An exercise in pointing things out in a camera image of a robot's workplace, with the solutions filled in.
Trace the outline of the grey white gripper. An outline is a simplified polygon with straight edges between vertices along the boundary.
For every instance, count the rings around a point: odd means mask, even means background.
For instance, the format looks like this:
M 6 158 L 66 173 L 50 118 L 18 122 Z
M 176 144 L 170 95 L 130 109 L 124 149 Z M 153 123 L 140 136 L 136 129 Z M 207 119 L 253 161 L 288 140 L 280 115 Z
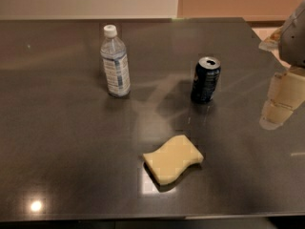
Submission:
M 280 59 L 293 65 L 274 74 L 262 108 L 260 126 L 275 130 L 305 101 L 305 1 L 258 47 L 267 52 L 279 49 Z

